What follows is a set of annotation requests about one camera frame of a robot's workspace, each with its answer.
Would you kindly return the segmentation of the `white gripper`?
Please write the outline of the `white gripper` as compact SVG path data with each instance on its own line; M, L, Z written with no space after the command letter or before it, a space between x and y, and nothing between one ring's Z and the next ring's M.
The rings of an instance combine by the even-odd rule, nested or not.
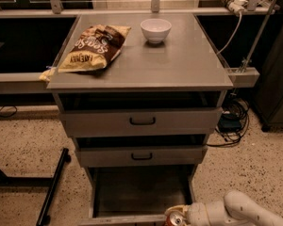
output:
M166 216L176 215L185 217L191 226L224 226L225 206L222 201L195 202L192 205L176 205L165 211Z

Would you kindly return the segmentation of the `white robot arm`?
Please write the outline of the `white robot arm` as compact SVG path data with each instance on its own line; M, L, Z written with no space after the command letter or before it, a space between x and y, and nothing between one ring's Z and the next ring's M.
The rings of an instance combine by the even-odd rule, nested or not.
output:
M176 205L165 211L164 226L283 226L283 218L263 208L239 190L221 201Z

